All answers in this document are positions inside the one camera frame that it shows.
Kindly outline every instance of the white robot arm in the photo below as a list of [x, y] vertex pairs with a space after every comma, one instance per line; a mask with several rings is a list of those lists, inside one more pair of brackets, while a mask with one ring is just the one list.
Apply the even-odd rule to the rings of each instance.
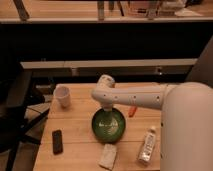
[[213, 170], [213, 91], [195, 82], [113, 88], [108, 75], [99, 79], [92, 97], [105, 111], [113, 104], [162, 109], [161, 171]]
[[99, 101], [104, 110], [111, 110], [113, 104], [161, 109], [168, 92], [176, 85], [155, 85], [147, 87], [114, 88], [115, 81], [109, 75], [102, 75], [92, 91], [92, 97]]

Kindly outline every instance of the green bowl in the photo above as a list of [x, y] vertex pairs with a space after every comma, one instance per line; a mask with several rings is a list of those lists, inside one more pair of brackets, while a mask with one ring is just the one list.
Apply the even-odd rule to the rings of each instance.
[[103, 109], [98, 110], [92, 118], [92, 130], [103, 143], [114, 143], [118, 141], [126, 127], [126, 121], [123, 114], [113, 108], [106, 112]]

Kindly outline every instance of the desk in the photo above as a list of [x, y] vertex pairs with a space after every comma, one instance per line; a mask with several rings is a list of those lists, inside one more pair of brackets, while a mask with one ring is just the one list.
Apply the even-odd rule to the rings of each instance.
[[[147, 86], [155, 83], [117, 83], [116, 87]], [[36, 158], [34, 171], [104, 171], [98, 165], [104, 144], [95, 138], [91, 129], [93, 114], [100, 109], [99, 103], [91, 98], [95, 84], [64, 84], [71, 91], [71, 106], [60, 108], [53, 99], [45, 125], [41, 145]], [[135, 117], [128, 117], [129, 106], [115, 105], [126, 118], [126, 130], [116, 143], [117, 158], [113, 171], [160, 170], [160, 111], [138, 108]], [[146, 131], [152, 126], [157, 128], [157, 143], [148, 167], [137, 161]], [[64, 152], [53, 155], [52, 131], [61, 129]]]

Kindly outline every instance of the chair backrest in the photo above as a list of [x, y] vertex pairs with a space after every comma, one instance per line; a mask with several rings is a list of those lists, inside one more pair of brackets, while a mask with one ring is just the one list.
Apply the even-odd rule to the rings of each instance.
[[10, 84], [22, 70], [21, 64], [10, 54], [9, 45], [4, 39], [0, 40], [3, 41], [0, 46], [0, 100], [7, 96]]
[[213, 36], [204, 48], [186, 81], [201, 82], [213, 87]]

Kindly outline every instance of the floor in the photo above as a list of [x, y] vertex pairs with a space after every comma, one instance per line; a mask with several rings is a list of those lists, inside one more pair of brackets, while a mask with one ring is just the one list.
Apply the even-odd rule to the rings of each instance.
[[[52, 96], [45, 96], [46, 102], [40, 105], [29, 106], [26, 117], [29, 119], [33, 119], [38, 115], [37, 111], [44, 111], [49, 108]], [[35, 138], [40, 139], [43, 133], [44, 125], [46, 120], [42, 120], [38, 125], [33, 127], [28, 135], [31, 135]], [[16, 156], [16, 160], [13, 166], [13, 171], [32, 171], [35, 163], [36, 155], [38, 152], [38, 146], [30, 143], [21, 143], [18, 149], [18, 153]], [[8, 151], [4, 153], [0, 153], [0, 171], [4, 171], [8, 158]]]

